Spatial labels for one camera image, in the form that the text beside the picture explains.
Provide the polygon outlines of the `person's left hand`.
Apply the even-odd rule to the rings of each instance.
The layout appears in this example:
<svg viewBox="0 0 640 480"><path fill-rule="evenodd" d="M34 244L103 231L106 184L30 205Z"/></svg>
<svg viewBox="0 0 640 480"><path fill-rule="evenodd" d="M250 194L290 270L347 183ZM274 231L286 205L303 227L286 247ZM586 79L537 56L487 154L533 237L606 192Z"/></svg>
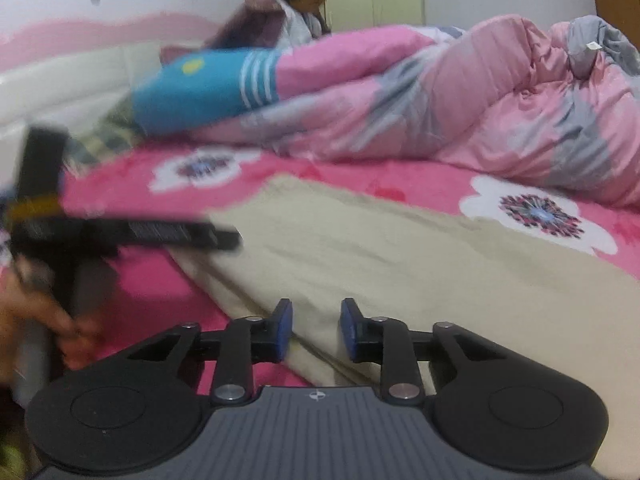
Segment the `person's left hand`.
<svg viewBox="0 0 640 480"><path fill-rule="evenodd" d="M1 274L1 385L14 379L24 327L38 322L56 336L63 362L80 370L96 359L104 333L104 307L72 318L51 296L24 286L13 270Z"/></svg>

